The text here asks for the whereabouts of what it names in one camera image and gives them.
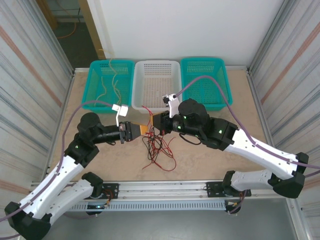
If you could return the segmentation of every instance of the table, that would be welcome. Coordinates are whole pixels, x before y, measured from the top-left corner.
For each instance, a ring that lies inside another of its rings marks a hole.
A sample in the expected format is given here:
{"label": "table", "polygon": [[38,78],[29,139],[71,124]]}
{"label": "table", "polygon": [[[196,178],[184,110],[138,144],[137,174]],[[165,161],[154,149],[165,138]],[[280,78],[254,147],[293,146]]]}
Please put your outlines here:
{"label": "table", "polygon": [[[254,138],[265,142],[246,72],[244,70],[228,70],[227,74],[233,96],[232,109],[250,134]],[[87,72],[78,72],[75,75],[51,166],[55,166],[59,161],[62,147],[61,135],[71,114],[81,104],[87,76]],[[80,118],[87,112],[89,111],[81,108],[74,116],[65,135],[65,148],[77,133]],[[223,118],[237,124],[226,107],[221,111],[209,112],[209,114],[212,117]],[[116,124],[115,116],[115,114],[99,114],[103,125]],[[149,115],[141,114],[130,108],[127,117],[120,120],[146,125]],[[230,170],[250,172],[263,169],[262,166],[241,156],[214,150],[205,145],[189,144],[182,140],[177,133],[167,134],[164,139],[168,142],[173,137],[175,139],[170,143],[170,148],[177,162],[177,167],[173,171],[163,171],[155,164],[142,170],[150,161],[147,158],[147,149],[142,142],[142,138],[139,137],[124,144],[117,142],[115,146],[99,144],[100,152],[98,155],[73,180],[78,181],[87,172],[95,173],[104,181],[216,180],[223,179],[226,171]],[[174,166],[174,161],[162,153],[158,156],[157,162],[165,169],[171,169]]]}

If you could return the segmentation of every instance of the white bracket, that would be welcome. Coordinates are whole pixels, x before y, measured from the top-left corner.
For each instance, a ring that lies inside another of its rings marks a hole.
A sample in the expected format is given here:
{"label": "white bracket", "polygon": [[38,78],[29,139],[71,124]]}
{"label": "white bracket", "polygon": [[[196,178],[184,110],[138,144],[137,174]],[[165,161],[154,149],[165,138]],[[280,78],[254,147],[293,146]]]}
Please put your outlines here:
{"label": "white bracket", "polygon": [[162,98],[167,98],[169,101],[166,104],[169,106],[170,111],[169,111],[169,117],[172,119],[174,115],[179,114],[178,107],[180,105],[179,99],[176,97],[176,94],[170,94],[170,95],[164,95]]}
{"label": "white bracket", "polygon": [[117,104],[113,104],[112,110],[116,111],[115,121],[116,121],[116,126],[119,127],[119,116],[122,116],[122,117],[127,116],[129,107],[127,105],[119,106]]}

